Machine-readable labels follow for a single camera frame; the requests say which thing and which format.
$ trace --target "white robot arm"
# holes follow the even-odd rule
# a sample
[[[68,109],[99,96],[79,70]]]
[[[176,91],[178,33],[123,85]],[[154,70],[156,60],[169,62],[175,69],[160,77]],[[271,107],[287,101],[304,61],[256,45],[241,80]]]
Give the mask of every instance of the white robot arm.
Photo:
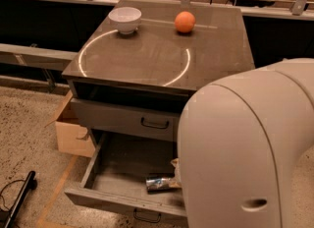
[[[314,60],[294,59],[200,89],[179,124],[190,228],[292,228],[291,179],[314,144]]]

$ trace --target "drawer handle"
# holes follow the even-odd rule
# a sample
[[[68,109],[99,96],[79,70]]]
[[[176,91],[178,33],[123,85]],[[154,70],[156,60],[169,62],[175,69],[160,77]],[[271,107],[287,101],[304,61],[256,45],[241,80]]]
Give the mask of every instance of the drawer handle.
[[[157,123],[154,124],[154,123],[148,123],[147,121],[145,121],[144,117],[141,117],[140,124],[144,127],[160,129],[160,130],[165,130],[169,127],[169,121],[167,121],[165,123],[165,125],[161,125],[161,124],[157,124]]]
[[[134,209],[134,212],[133,212],[133,217],[139,221],[144,221],[144,222],[148,222],[148,223],[153,223],[153,224],[156,224],[156,223],[159,223],[160,220],[161,220],[161,213],[158,214],[158,217],[156,220],[151,220],[151,219],[148,219],[148,218],[145,218],[145,217],[140,217],[137,215],[137,209],[135,208]]]

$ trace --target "brown box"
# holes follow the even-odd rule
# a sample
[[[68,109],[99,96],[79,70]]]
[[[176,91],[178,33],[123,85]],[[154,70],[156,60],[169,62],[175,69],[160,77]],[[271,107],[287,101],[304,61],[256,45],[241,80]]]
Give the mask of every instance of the brown box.
[[[91,157],[95,146],[87,128],[79,125],[79,120],[71,108],[72,97],[69,91],[47,125],[55,123],[59,151]]]

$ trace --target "closed drawer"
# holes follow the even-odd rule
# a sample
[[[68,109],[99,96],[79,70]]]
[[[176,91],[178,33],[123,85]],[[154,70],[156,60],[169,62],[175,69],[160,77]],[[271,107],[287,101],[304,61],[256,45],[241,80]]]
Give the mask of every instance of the closed drawer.
[[[79,123],[90,129],[177,141],[180,114],[72,99]]]
[[[173,143],[106,134],[78,189],[66,189],[78,205],[130,215],[151,223],[187,226],[181,189],[149,194],[145,179],[173,173]]]

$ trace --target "orange ball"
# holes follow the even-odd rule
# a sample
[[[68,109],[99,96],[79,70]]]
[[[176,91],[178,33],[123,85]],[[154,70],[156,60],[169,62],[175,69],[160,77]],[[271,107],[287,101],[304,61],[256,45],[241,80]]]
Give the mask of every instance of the orange ball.
[[[189,33],[193,30],[195,25],[195,17],[191,12],[180,12],[175,19],[175,27],[177,31],[182,33]]]

